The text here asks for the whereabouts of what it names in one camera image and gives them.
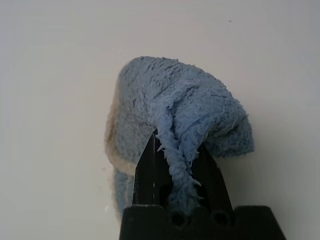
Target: white surface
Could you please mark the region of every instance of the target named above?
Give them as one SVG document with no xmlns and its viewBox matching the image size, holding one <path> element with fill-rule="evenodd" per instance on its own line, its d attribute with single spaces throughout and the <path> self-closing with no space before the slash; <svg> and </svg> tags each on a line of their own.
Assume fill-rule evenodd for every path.
<svg viewBox="0 0 320 240">
<path fill-rule="evenodd" d="M 105 120 L 147 55 L 212 73 L 250 114 L 256 152 L 219 161 L 232 204 L 318 240 L 319 23 L 318 0 L 2 0 L 0 239 L 117 239 Z"/>
</svg>

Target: stained towel area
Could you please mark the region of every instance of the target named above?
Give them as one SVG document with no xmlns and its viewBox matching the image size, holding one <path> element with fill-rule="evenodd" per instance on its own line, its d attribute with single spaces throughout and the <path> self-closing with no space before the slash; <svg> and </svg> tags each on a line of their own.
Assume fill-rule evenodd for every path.
<svg viewBox="0 0 320 240">
<path fill-rule="evenodd" d="M 202 142 L 213 157 L 254 150 L 248 115 L 220 80 L 175 59 L 138 57 L 119 74 L 105 133 L 120 213 L 132 201 L 135 167 L 155 129 L 173 181 L 169 209 L 186 214 L 199 205 L 191 166 Z"/>
</svg>

